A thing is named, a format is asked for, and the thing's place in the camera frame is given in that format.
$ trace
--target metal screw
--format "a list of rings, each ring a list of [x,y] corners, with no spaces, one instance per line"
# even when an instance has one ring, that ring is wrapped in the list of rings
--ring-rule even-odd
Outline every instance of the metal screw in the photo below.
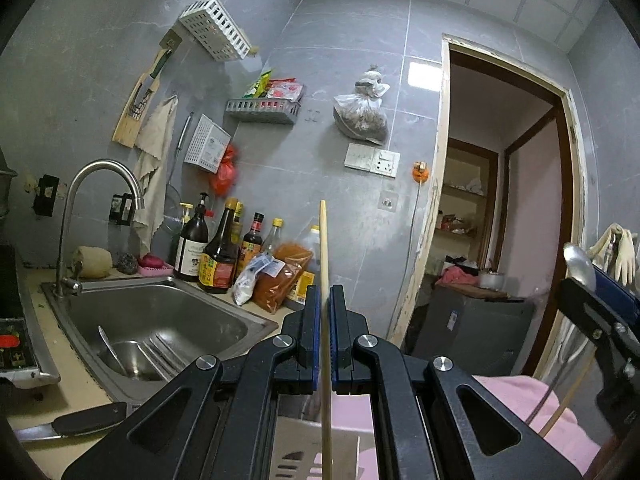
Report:
[[[453,361],[448,357],[436,357],[433,360],[433,366],[435,366],[436,370],[440,370],[441,372],[448,372],[453,368]]]
[[[293,344],[293,338],[287,334],[279,334],[273,338],[273,344],[278,348],[286,348]]]
[[[218,360],[213,355],[205,354],[196,359],[196,366],[200,370],[211,370]]]
[[[629,359],[625,367],[622,368],[622,373],[626,375],[627,379],[633,379],[636,374],[636,367],[631,364],[631,359]]]
[[[364,346],[364,348],[373,348],[378,344],[378,338],[371,334],[362,334],[358,338],[358,344]]]

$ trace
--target white plastic bag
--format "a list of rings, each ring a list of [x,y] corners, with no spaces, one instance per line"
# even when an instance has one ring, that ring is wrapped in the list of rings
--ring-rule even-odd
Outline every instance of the white plastic bag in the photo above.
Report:
[[[255,279],[258,272],[267,267],[273,260],[274,258],[270,254],[259,253],[249,261],[231,287],[231,294],[237,306],[242,306],[251,299],[254,294]]]
[[[383,146],[388,121],[382,110],[382,96],[390,86],[372,66],[355,84],[355,94],[334,97],[334,119],[338,129],[351,139],[368,140]]]

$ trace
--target faucet spout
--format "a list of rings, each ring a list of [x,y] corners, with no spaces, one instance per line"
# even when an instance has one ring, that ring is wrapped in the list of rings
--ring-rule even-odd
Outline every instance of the faucet spout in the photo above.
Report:
[[[129,168],[124,166],[124,164],[116,160],[100,158],[90,162],[76,173],[66,192],[65,208],[62,213],[62,226],[60,227],[60,243],[58,245],[58,261],[56,263],[56,294],[60,297],[64,294],[63,279],[65,277],[66,237],[69,232],[69,224],[71,223],[71,213],[73,212],[76,193],[78,193],[78,188],[87,175],[98,170],[111,170],[119,174],[129,185],[136,209],[143,209],[145,206],[145,201],[142,198],[142,188],[135,175]]]

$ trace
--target gray plastic basket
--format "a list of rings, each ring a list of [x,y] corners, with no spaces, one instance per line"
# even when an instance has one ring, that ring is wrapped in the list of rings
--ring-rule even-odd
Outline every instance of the gray plastic basket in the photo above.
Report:
[[[288,99],[229,99],[226,111],[245,123],[296,124],[300,103]]]

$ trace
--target knife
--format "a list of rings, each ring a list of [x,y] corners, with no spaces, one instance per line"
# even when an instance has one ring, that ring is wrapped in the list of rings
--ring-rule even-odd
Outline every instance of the knife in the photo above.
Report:
[[[120,424],[130,411],[126,402],[113,402],[80,412],[57,416],[49,424],[14,430],[19,442],[36,442],[68,436],[79,436],[108,430]]]

